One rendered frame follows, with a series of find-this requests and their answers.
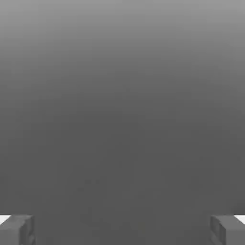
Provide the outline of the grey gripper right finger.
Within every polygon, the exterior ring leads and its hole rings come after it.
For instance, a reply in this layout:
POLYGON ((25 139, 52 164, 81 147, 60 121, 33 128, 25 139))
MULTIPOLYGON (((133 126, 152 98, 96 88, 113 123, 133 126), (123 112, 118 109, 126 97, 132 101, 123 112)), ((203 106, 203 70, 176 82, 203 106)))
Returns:
POLYGON ((210 245, 245 245, 245 215, 212 215, 210 245))

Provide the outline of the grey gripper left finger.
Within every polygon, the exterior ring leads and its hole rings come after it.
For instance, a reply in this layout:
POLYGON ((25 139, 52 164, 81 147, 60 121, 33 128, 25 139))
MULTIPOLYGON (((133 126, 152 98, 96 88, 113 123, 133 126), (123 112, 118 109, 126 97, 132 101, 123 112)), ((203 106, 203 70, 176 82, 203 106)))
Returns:
POLYGON ((0 215, 0 245, 36 245, 33 215, 0 215))

